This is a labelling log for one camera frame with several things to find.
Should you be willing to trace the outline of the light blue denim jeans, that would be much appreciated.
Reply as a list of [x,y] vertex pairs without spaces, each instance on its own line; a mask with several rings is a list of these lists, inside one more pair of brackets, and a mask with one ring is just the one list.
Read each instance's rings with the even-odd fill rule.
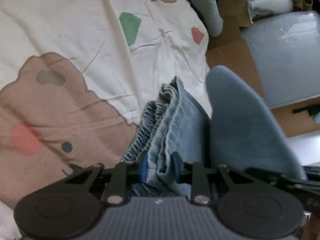
[[136,136],[123,156],[123,161],[146,156],[146,181],[130,186],[129,195],[190,197],[190,185],[175,181],[171,155],[177,152],[184,162],[207,161],[210,118],[177,76],[161,86],[159,96],[144,107]]

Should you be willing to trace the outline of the grey-blue fleece garment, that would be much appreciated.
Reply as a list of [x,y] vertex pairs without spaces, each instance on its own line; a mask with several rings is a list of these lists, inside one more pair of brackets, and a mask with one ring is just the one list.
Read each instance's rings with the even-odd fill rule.
[[206,89],[212,106],[209,148],[214,167],[255,167],[306,179],[274,115],[242,78],[216,66],[206,76]]

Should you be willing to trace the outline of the cream patterned bed sheet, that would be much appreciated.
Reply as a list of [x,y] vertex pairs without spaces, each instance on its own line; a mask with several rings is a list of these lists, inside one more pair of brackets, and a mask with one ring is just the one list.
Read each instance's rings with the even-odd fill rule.
[[173,77],[209,112],[208,40],[187,0],[1,0],[1,239],[25,195],[116,165]]

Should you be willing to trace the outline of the brown cardboard box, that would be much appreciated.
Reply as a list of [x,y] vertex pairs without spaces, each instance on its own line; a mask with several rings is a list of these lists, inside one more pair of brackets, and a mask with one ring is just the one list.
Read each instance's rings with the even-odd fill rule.
[[[246,40],[241,36],[241,30],[254,23],[249,19],[246,0],[221,0],[219,12],[224,21],[223,31],[220,36],[209,40],[209,66],[228,67],[264,98],[252,54]],[[319,130],[319,97],[271,111],[288,137]]]

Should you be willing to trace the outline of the grey translucent plastic bin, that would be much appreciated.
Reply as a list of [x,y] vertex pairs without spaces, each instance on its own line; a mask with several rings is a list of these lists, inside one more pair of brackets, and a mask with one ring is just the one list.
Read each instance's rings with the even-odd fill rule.
[[299,11],[241,30],[271,109],[319,97],[319,13]]

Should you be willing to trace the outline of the dark grey-green garment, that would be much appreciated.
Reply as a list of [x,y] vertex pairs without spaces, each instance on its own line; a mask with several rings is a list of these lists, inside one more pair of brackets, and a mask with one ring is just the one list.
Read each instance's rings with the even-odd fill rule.
[[220,0],[188,0],[204,23],[208,34],[217,37],[222,33],[223,19],[220,16],[218,3]]

